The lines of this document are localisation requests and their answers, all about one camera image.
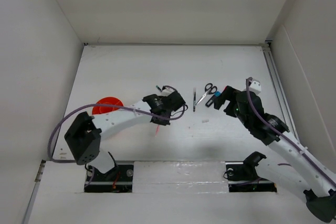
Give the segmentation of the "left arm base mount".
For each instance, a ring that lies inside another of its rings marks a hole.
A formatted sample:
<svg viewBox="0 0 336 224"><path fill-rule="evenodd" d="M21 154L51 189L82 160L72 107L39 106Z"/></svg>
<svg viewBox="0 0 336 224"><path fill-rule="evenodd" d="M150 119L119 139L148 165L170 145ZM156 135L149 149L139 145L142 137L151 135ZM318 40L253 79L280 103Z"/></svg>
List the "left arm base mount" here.
<svg viewBox="0 0 336 224"><path fill-rule="evenodd" d="M92 177L92 167L86 165L86 181L84 192L86 193L131 193L133 187L133 163L120 163L119 171L112 178L105 178L104 174L95 170Z"/></svg>

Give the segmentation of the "pink pen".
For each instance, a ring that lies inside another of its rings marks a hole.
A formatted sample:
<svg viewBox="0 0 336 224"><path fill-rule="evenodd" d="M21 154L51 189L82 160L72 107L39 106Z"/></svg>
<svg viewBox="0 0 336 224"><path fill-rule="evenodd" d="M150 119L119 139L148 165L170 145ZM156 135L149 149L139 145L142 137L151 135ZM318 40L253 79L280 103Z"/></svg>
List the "pink pen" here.
<svg viewBox="0 0 336 224"><path fill-rule="evenodd" d="M156 130L155 130L155 137L157 137L159 130L160 130L160 125L157 125Z"/></svg>

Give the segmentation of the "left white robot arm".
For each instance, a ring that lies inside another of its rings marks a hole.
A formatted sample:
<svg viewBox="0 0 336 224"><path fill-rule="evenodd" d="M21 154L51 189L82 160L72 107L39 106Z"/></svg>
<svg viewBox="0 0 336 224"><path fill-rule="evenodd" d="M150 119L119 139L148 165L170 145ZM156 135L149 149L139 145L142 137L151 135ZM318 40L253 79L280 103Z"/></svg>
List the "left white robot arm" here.
<svg viewBox="0 0 336 224"><path fill-rule="evenodd" d="M92 172L105 180L114 179L119 166L112 154L100 147L101 142L138 124L169 125L172 113L179 109L185 111L186 102L171 88L165 88L162 93L147 95L130 107L117 105L117 110L104 114L79 113L65 133L76 164L91 166Z"/></svg>

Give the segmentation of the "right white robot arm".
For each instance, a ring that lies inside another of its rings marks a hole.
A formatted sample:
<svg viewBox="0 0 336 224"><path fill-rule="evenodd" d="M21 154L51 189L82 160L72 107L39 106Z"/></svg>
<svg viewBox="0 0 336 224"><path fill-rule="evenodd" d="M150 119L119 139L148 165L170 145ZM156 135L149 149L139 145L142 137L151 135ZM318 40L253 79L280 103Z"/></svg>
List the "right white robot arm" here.
<svg viewBox="0 0 336 224"><path fill-rule="evenodd" d="M317 160L280 118L264 112L260 93L261 84L248 78L245 90L227 86L214 100L216 110L228 101L225 114L239 119L254 138L280 155L289 166L284 168L270 156L253 152L243 161L244 175L279 185L301 199L320 221L330 223L335 219L335 173Z"/></svg>

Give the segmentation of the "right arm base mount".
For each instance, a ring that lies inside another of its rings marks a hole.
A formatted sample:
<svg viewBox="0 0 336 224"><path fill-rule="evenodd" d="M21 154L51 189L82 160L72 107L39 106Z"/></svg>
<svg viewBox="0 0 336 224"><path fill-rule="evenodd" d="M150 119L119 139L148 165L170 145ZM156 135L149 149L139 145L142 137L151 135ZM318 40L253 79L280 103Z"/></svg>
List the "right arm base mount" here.
<svg viewBox="0 0 336 224"><path fill-rule="evenodd" d="M225 163L226 170L223 178L228 181L230 193L276 193L275 183L257 175L256 167L266 156L260 152L253 152L243 161L229 161Z"/></svg>

